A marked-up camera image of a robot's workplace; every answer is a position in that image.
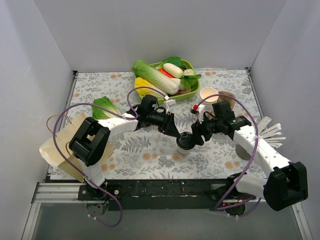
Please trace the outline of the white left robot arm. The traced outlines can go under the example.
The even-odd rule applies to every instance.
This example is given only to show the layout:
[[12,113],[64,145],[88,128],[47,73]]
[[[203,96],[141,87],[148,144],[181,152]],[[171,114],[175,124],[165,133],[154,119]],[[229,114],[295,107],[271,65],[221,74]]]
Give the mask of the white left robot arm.
[[159,132],[179,138],[180,133],[174,122],[174,114],[166,110],[156,110],[157,98],[146,95],[134,112],[127,111],[121,117],[113,117],[103,120],[95,120],[87,117],[69,143],[72,153],[80,159],[85,168],[83,170],[84,180],[90,186],[89,194],[95,200],[101,200],[106,196],[106,187],[103,185],[105,177],[100,167],[100,159],[103,156],[109,139],[126,133],[134,132],[148,126],[157,126]]

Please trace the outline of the black plastic cup lid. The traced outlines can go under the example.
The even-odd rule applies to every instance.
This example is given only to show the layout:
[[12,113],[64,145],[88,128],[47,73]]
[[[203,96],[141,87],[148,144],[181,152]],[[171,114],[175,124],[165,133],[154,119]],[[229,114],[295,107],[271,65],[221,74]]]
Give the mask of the black plastic cup lid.
[[195,147],[195,142],[193,140],[193,134],[188,131],[182,132],[176,139],[176,143],[179,150],[189,151]]

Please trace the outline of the white paper coffee cup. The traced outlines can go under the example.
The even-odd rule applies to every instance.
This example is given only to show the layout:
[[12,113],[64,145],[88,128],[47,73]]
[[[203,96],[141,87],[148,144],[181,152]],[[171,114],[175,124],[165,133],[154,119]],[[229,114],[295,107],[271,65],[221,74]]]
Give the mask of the white paper coffee cup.
[[181,155],[188,155],[191,150],[190,149],[184,149],[184,148],[181,148],[181,147],[177,147],[177,151],[181,154]]

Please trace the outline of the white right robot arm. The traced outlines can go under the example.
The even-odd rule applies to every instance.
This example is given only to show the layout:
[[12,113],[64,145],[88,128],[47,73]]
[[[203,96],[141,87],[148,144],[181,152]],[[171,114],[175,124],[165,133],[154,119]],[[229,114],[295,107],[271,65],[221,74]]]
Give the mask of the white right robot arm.
[[202,104],[195,104],[191,113],[198,119],[192,124],[192,145],[202,146],[213,134],[222,133],[240,145],[264,171],[265,178],[246,173],[228,177],[226,192],[216,205],[223,209],[222,201],[237,199],[243,194],[264,199],[275,211],[304,201],[308,198],[307,169],[301,162],[292,162],[279,154],[264,139],[256,135],[256,127],[244,116],[236,117],[228,101],[213,104],[214,118],[206,116]]

